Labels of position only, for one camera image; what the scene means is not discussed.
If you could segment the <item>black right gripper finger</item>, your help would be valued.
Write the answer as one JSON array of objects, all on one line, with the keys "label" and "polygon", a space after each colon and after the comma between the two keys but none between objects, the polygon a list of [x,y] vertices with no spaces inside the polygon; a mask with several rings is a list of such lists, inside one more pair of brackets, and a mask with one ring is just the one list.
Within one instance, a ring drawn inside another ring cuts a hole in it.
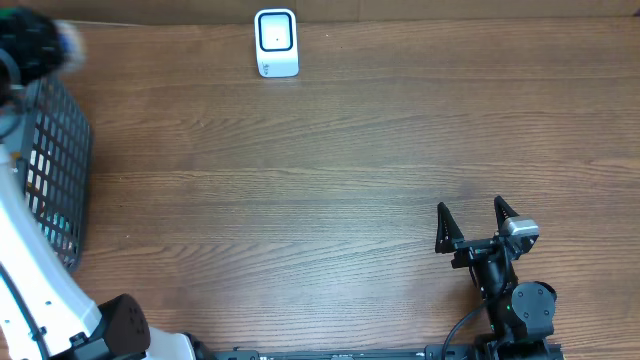
[{"label": "black right gripper finger", "polygon": [[494,210],[498,231],[500,233],[514,233],[517,228],[519,214],[501,196],[494,198]]},{"label": "black right gripper finger", "polygon": [[435,243],[436,253],[451,253],[456,250],[456,244],[464,241],[464,235],[459,229],[450,210],[444,202],[437,205],[437,235]]}]

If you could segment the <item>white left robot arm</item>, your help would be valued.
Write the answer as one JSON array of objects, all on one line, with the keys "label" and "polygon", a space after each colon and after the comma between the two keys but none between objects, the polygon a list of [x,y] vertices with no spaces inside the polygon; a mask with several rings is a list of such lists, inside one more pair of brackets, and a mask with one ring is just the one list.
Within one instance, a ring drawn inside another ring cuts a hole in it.
[{"label": "white left robot arm", "polygon": [[1,11],[1,329],[14,359],[206,359],[151,327],[128,294],[96,303],[74,281],[85,235],[92,133],[52,79],[84,60],[69,23]]}]

